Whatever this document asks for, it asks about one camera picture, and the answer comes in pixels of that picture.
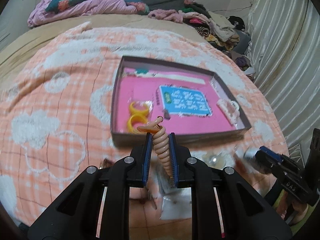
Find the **right hand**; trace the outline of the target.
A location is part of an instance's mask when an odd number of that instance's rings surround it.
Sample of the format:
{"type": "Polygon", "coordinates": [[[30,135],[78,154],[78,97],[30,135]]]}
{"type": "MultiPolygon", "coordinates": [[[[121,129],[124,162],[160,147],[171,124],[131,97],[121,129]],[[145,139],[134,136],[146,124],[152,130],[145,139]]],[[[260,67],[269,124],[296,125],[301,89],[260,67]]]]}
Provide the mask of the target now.
{"type": "Polygon", "coordinates": [[[309,204],[300,203],[294,198],[282,199],[277,208],[277,212],[289,225],[296,225],[301,222],[309,210],[309,204]]]}

